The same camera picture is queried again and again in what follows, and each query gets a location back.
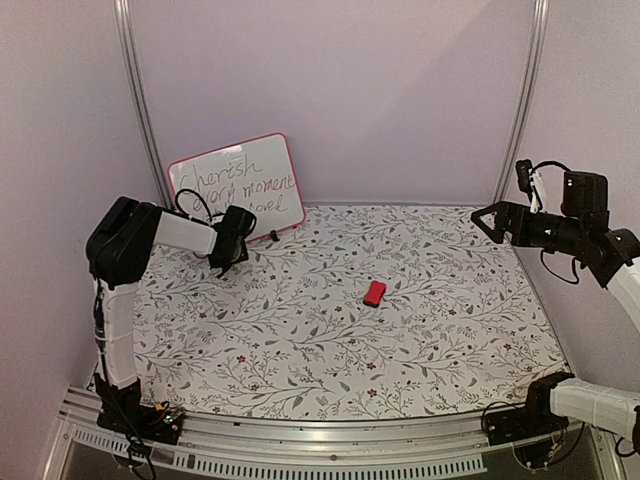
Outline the pink framed whiteboard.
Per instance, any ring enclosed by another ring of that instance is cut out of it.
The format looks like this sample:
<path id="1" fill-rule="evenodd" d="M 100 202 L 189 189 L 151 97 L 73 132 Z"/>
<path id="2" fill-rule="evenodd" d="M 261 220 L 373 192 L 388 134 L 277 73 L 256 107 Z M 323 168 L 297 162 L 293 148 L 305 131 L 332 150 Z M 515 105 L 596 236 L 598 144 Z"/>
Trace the pink framed whiteboard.
<path id="1" fill-rule="evenodd" d="M 229 205 L 249 210 L 257 217 L 251 241 L 301 225 L 306 211 L 282 133 L 192 156 L 169 165 L 171 190 L 179 191 L 186 213 L 207 221 Z"/>

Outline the red whiteboard eraser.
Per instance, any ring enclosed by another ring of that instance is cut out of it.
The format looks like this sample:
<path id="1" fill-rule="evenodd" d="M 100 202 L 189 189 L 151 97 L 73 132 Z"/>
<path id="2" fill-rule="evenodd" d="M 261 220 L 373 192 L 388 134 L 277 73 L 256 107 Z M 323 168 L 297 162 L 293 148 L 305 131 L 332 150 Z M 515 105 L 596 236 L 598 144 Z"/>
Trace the red whiteboard eraser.
<path id="1" fill-rule="evenodd" d="M 363 304 L 372 308 L 378 308 L 386 292 L 387 285 L 373 280 L 363 297 Z"/>

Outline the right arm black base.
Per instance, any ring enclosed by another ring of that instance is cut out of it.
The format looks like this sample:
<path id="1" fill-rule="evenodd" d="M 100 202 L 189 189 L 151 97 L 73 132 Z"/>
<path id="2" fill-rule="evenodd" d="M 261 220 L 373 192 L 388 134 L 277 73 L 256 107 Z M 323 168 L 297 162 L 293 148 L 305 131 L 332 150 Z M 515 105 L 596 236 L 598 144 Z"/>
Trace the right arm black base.
<path id="1" fill-rule="evenodd" d="M 525 406 L 503 401 L 487 405 L 480 420 L 489 445 L 511 444 L 517 463 L 531 472 L 548 470 L 576 450 L 582 440 L 585 423 L 581 424 L 573 442 L 567 445 L 569 425 L 567 417 L 530 412 Z"/>

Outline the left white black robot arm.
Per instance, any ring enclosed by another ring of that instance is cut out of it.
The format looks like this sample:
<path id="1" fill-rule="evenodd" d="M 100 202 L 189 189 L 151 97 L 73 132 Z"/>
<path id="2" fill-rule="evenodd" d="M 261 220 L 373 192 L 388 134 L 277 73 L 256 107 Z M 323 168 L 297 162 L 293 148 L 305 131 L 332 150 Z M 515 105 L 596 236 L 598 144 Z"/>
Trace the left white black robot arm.
<path id="1" fill-rule="evenodd" d="M 108 394 L 139 394 L 134 358 L 134 300 L 151 254 L 157 246 L 205 256 L 225 274 L 248 259 L 246 240 L 257 218 L 229 206 L 216 223 L 149 202 L 120 197 L 90 235 L 86 245 L 94 280 L 95 339 L 100 367 L 96 389 Z"/>

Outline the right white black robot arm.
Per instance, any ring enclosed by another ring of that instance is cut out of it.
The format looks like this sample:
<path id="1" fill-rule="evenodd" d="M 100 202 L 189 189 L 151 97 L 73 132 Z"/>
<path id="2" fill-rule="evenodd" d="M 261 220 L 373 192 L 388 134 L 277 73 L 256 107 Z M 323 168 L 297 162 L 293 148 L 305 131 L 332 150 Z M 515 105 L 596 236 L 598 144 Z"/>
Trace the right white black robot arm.
<path id="1" fill-rule="evenodd" d="M 628 229 L 610 229 L 607 179 L 565 171 L 561 212 L 552 214 L 541 209 L 535 176 L 528 162 L 520 164 L 518 184 L 529 205 L 497 202 L 475 211 L 472 222 L 497 244 L 509 234 L 515 246 L 571 256 L 637 322 L 639 240 Z M 487 413 L 481 425 L 490 444 L 499 445 L 561 430 L 571 419 L 639 444 L 638 393 L 593 384 L 563 371 L 533 381 L 523 406 Z"/>

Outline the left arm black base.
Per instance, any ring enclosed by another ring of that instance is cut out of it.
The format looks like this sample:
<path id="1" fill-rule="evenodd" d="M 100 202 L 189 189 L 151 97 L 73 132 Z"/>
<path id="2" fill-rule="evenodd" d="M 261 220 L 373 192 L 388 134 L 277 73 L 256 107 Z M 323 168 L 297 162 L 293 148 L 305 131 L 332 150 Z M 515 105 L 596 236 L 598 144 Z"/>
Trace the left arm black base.
<path id="1" fill-rule="evenodd" d="M 182 431 L 182 415 L 168 406 L 161 409 L 141 403 L 141 383 L 118 389 L 96 380 L 96 392 L 101 399 L 101 412 L 97 425 L 103 429 L 122 434 L 138 435 L 143 440 L 151 440 L 168 445 L 177 445 Z"/>

